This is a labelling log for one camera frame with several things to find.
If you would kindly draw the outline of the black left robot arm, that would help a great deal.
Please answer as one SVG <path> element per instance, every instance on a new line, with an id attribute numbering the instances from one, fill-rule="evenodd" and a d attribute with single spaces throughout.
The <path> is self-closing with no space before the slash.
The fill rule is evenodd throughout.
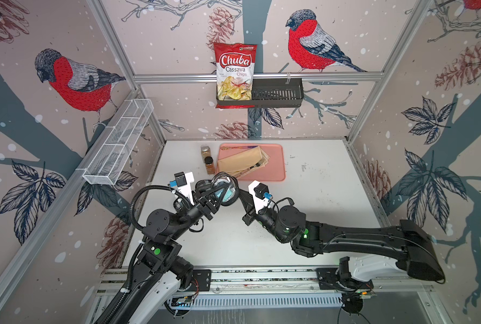
<path id="1" fill-rule="evenodd" d="M 169 186 L 149 185 L 138 191 L 130 206 L 132 225 L 143 235 L 143 240 L 133 253 L 128 265 L 126 280 L 96 323 L 129 323 L 145 297 L 165 273 L 172 271 L 177 280 L 185 285 L 191 283 L 193 265 L 178 256 L 182 246 L 176 239 L 197 223 L 202 217 L 209 220 L 217 213 L 227 191 L 227 184 L 206 190 L 196 203 Z M 135 203 L 150 190 L 163 190 L 182 200 L 186 209 L 182 215 L 165 209 L 156 209 L 147 218 L 146 225 L 140 225 L 134 216 Z"/>

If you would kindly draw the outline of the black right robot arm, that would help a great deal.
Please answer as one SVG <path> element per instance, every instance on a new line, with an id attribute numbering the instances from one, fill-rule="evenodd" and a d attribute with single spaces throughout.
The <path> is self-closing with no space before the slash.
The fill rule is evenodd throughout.
<path id="1" fill-rule="evenodd" d="M 355 252 L 392 259 L 392 266 L 409 277 L 445 282 L 432 239 L 410 220 L 386 228 L 346 228 L 308 221 L 294 202 L 280 209 L 269 206 L 268 193 L 240 191 L 246 225 L 258 222 L 279 243 L 290 244 L 294 253 L 307 258 L 331 252 Z"/>

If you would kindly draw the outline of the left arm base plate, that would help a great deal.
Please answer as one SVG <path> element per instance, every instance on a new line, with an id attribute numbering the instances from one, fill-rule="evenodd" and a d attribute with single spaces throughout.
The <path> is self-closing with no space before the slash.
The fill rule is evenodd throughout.
<path id="1" fill-rule="evenodd" d="M 212 283 L 212 270 L 210 269 L 195 269 L 193 277 L 190 280 L 188 287 L 184 288 L 184 292 L 209 292 Z"/>

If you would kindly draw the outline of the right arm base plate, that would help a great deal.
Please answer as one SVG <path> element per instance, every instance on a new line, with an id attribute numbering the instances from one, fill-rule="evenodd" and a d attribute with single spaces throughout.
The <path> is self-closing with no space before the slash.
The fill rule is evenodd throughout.
<path id="1" fill-rule="evenodd" d="M 317 280 L 321 290 L 338 290 L 341 292 L 370 291 L 374 288 L 373 282 L 361 282 L 352 277 L 347 270 L 337 267 L 316 269 Z"/>

